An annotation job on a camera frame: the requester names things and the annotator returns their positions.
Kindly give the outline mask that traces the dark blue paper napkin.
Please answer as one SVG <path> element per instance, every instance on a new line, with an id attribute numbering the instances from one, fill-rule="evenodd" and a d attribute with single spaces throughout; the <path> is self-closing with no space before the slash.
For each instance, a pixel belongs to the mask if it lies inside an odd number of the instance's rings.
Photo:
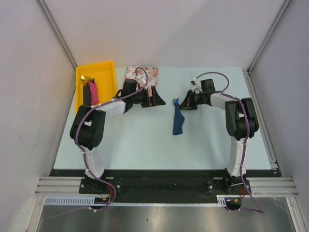
<path id="1" fill-rule="evenodd" d="M 174 120 L 173 120 L 173 135 L 180 135 L 183 133 L 183 124 L 185 118 L 181 111 L 175 107 L 174 109 Z"/>

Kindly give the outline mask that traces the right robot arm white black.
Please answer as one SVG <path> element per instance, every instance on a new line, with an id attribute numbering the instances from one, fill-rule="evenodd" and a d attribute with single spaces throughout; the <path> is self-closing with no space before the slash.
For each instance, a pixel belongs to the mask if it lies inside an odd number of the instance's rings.
<path id="1" fill-rule="evenodd" d="M 215 90 L 212 79 L 201 81 L 201 91 L 189 90 L 179 110 L 197 110 L 199 105 L 209 105 L 224 110 L 225 127 L 231 137 L 230 156 L 219 186 L 228 194 L 248 186 L 246 181 L 246 156 L 248 145 L 259 129 L 253 100 L 239 99 Z"/>

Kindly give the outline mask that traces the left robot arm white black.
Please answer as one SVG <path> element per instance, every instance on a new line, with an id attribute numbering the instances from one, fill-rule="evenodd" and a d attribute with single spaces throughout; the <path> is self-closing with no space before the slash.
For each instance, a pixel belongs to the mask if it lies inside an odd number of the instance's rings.
<path id="1" fill-rule="evenodd" d="M 90 188 L 96 193 L 102 193 L 107 182 L 101 178 L 104 167 L 94 158 L 92 150 L 98 147 L 103 139 L 105 120 L 116 115 L 124 114 L 133 105 L 139 104 L 143 108 L 166 105 L 154 86 L 149 94 L 146 86 L 140 86 L 137 80 L 126 79 L 123 88 L 116 93 L 111 101 L 94 107 L 81 105 L 73 121 L 70 137 L 81 149 L 85 174 L 91 178 Z"/>

